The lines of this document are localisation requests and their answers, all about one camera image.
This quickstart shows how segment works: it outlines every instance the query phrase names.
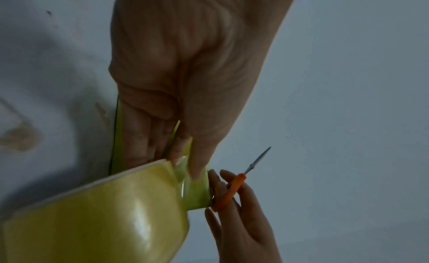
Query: human hand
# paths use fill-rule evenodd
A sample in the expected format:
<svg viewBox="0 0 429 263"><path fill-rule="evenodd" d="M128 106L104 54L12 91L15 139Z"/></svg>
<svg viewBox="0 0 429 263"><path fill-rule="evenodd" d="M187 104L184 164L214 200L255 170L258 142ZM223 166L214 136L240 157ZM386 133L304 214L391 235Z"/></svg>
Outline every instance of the human hand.
<svg viewBox="0 0 429 263"><path fill-rule="evenodd" d="M220 176L231 182L236 175L225 170ZM210 186L214 200L220 200L227 191L214 170L209 171ZM281 263L274 234L253 190L244 183L238 190L241 206L231 201L218 211L219 220L210 209L206 209L207 223L219 252L220 263Z"/></svg>
<svg viewBox="0 0 429 263"><path fill-rule="evenodd" d="M127 168L193 139L198 178L243 109L293 0L116 0L109 71L118 84Z"/></svg>

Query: white surface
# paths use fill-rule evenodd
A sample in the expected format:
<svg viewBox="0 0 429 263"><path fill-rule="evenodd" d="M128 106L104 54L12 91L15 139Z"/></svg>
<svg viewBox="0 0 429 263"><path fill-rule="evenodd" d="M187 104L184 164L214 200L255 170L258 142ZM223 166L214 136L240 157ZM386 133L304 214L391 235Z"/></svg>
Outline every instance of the white surface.
<svg viewBox="0 0 429 263"><path fill-rule="evenodd" d="M240 172L273 147L248 183L284 262L429 260L428 1L303 0L283 23L211 164ZM0 0L14 14L0 18L0 97L44 138L25 154L1 152L0 199L34 181L58 192L105 174L111 134L94 103L113 121L112 4ZM202 211L189 218L174 262L216 262Z"/></svg>

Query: orange handle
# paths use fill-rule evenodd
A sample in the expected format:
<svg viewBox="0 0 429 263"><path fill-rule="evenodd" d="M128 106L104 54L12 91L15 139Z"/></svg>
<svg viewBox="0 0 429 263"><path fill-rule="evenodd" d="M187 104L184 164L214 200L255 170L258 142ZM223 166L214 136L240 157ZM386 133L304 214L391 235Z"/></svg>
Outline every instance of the orange handle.
<svg viewBox="0 0 429 263"><path fill-rule="evenodd" d="M225 193L225 195L222 197L222 199L219 202L216 202L211 209L214 212L218 212L219 210L222 210L231 200L234 198L234 195L237 193L237 191L240 189L241 185L243 185L244 181L246 180L245 174L239 174L237 175L229 184L228 184L228 191Z"/></svg>

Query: orange scissors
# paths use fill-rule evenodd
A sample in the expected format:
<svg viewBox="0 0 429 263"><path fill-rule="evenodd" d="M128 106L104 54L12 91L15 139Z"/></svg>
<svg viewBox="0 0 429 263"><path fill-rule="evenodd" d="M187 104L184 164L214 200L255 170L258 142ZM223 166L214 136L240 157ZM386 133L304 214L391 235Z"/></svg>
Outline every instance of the orange scissors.
<svg viewBox="0 0 429 263"><path fill-rule="evenodd" d="M259 157L257 157L257 159L252 164L250 164L250 166L246 169L246 171L244 171L244 173L237 175L230 183L228 183L228 191L225 193L225 195L219 202L216 202L211 207L214 212L222 210L234 198L234 195L237 193L241 185L243 185L244 181L246 180L246 174L255 168L258 162L261 161L261 159L270 149L271 147L268 147L267 150L265 150Z"/></svg>

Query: scissors blade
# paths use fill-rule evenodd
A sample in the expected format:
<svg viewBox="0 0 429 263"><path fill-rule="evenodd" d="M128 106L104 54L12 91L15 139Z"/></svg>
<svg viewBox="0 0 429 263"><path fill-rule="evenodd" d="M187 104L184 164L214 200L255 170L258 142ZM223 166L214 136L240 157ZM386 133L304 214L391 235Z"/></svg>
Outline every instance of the scissors blade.
<svg viewBox="0 0 429 263"><path fill-rule="evenodd" d="M259 155L259 157L257 157L255 159L255 161L250 164L250 166L247 168L247 170L244 172L244 174L247 174L248 172L250 172L253 168L255 168L255 166L258 164L258 162L261 161L261 159L265 156L265 154L271 149L271 147L268 147L267 150L265 150L262 154Z"/></svg>

